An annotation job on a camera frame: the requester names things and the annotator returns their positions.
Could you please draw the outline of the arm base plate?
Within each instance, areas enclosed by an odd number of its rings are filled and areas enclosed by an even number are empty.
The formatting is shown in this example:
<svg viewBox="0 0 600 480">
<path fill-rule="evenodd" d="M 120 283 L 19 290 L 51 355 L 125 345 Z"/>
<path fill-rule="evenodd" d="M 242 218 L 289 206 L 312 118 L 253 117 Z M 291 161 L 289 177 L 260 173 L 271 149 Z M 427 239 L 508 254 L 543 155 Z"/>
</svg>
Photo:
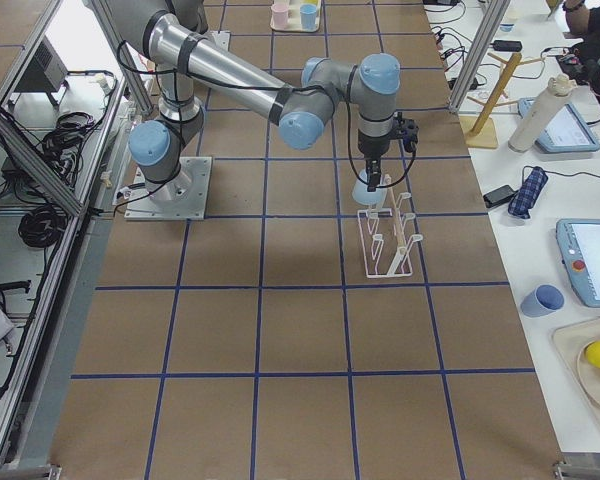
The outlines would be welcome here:
<svg viewBox="0 0 600 480">
<path fill-rule="evenodd" d="M 124 217 L 129 221 L 179 221 L 205 218 L 213 158 L 180 158 L 180 172 L 151 196 L 158 185 L 133 189 Z"/>
</svg>

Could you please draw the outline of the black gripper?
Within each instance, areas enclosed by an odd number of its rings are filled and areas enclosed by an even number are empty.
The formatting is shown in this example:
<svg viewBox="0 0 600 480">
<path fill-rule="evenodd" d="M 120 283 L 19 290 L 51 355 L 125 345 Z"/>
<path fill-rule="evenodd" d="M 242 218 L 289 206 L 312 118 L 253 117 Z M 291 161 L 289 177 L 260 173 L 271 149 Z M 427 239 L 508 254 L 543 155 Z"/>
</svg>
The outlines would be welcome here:
<svg viewBox="0 0 600 480">
<path fill-rule="evenodd" d="M 367 191 L 375 192 L 381 183 L 381 159 L 390 148 L 391 137 L 389 133 L 381 136 L 371 136 L 358 131 L 358 150 L 365 158 L 365 173 Z"/>
</svg>

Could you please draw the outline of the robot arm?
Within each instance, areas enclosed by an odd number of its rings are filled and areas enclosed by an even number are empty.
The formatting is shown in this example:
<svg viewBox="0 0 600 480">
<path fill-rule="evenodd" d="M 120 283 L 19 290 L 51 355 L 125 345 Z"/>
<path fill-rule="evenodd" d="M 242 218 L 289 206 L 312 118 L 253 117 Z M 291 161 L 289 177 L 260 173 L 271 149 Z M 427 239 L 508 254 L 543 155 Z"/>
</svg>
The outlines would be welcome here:
<svg viewBox="0 0 600 480">
<path fill-rule="evenodd" d="M 353 189 L 362 205 L 383 201 L 387 185 L 382 156 L 397 137 L 396 96 L 400 64 L 386 53 L 354 65 L 330 58 L 309 59 L 294 87 L 217 46 L 208 36 L 201 1 L 111 1 L 121 39 L 180 80 L 195 78 L 277 126 L 286 145 L 311 148 L 339 103 L 358 108 L 358 149 L 365 168 Z"/>
</svg>

